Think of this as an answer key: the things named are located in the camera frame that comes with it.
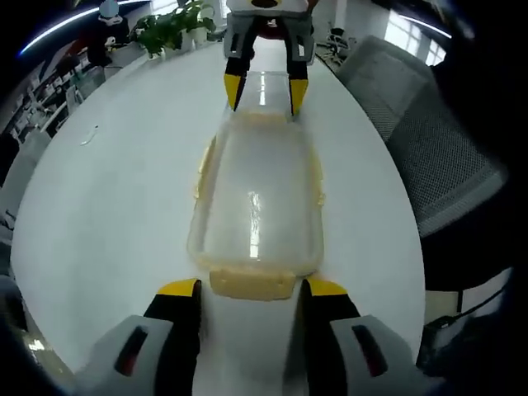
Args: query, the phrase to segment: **desk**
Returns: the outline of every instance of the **desk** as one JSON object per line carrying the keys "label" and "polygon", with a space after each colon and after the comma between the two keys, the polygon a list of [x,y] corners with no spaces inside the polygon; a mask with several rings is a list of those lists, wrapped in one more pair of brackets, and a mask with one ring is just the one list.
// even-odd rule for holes
{"label": "desk", "polygon": [[[257,53],[255,68],[285,67],[269,45]],[[197,169],[226,105],[224,66],[220,45],[137,59],[68,118],[40,160],[19,210],[12,267],[31,315],[71,369],[108,329],[142,314],[161,285],[208,279],[186,239]],[[299,122],[323,166],[322,272],[416,357],[425,290],[403,183],[365,113],[317,60],[309,81]],[[205,287],[203,300],[195,394],[277,394],[270,378],[285,363],[293,299],[247,302]],[[270,378],[244,379],[240,368],[257,364]]]}

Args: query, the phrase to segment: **chair backrest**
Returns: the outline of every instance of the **chair backrest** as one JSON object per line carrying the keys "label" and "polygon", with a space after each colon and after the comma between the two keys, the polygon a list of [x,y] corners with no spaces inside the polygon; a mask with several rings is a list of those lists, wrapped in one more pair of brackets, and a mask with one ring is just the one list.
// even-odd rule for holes
{"label": "chair backrest", "polygon": [[506,168],[465,133],[438,91],[423,87],[387,140],[426,237],[494,196]]}
{"label": "chair backrest", "polygon": [[426,84],[428,66],[408,52],[374,36],[366,37],[337,71],[337,78],[370,117],[384,141]]}
{"label": "chair backrest", "polygon": [[387,144],[421,237],[460,219],[506,183],[505,167],[465,133],[420,59],[368,37],[337,76]]}

